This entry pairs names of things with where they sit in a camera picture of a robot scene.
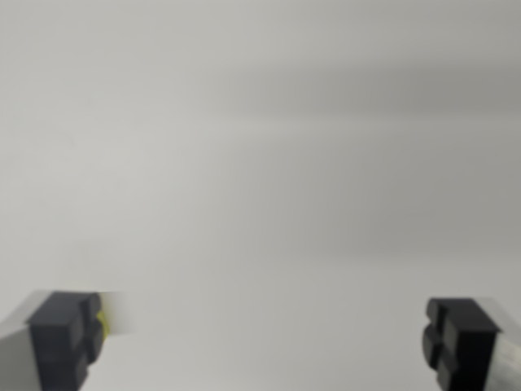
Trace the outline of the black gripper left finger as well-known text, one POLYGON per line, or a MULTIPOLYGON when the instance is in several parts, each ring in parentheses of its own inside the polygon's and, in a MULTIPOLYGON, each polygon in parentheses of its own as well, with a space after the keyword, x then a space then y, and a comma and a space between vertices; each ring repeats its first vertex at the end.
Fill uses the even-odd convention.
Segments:
POLYGON ((1 389, 79 390, 106 338, 100 293, 32 292, 1 320, 1 389))

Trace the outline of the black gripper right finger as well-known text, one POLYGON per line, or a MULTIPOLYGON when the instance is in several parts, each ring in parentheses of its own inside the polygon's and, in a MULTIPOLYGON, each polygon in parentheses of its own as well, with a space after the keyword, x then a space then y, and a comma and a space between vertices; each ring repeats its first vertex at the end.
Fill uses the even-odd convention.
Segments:
POLYGON ((442 390, 520 389, 520 321, 490 298, 433 297, 422 353, 442 390))

